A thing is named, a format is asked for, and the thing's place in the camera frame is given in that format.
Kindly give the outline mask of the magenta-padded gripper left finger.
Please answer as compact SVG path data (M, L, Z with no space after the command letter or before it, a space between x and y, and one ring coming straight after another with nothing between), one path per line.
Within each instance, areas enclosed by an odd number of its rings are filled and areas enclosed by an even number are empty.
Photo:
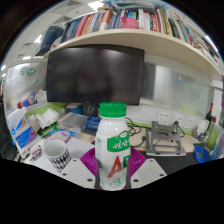
M60 176L78 186L94 189L98 177L95 149L90 149L80 159L72 158Z

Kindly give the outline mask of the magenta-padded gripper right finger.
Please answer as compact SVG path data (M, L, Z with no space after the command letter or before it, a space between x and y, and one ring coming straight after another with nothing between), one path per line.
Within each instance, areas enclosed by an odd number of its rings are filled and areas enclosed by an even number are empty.
M146 159L139 151L132 148L128 162L130 188L140 188L157 181L167 174L155 159Z

